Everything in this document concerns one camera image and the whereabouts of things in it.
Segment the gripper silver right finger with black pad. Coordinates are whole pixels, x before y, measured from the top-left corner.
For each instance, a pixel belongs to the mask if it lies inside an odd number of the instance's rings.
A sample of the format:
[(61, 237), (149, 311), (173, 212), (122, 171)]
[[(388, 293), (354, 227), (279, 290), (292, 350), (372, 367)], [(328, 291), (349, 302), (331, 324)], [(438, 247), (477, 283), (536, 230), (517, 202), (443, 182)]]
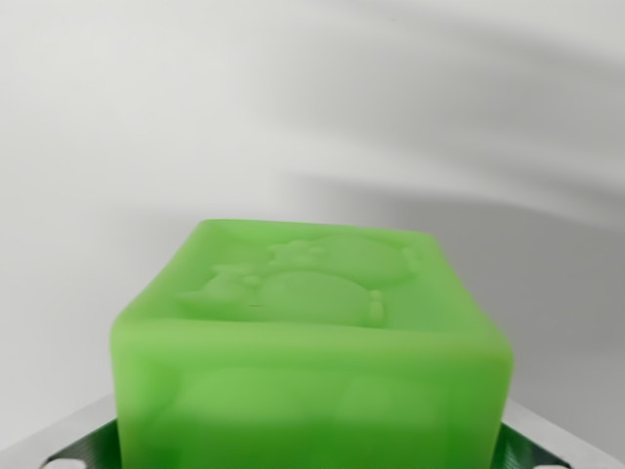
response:
[(623, 468), (624, 463), (508, 400), (496, 445), (497, 468)]

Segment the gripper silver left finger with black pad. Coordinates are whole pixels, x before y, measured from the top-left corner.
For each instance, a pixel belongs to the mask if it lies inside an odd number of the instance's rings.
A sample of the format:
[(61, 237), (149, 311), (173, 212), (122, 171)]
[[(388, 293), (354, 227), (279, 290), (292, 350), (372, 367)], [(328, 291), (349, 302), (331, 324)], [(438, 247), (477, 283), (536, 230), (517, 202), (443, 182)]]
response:
[(113, 395), (1, 451), (2, 468), (44, 468), (61, 459), (83, 468), (120, 468)]

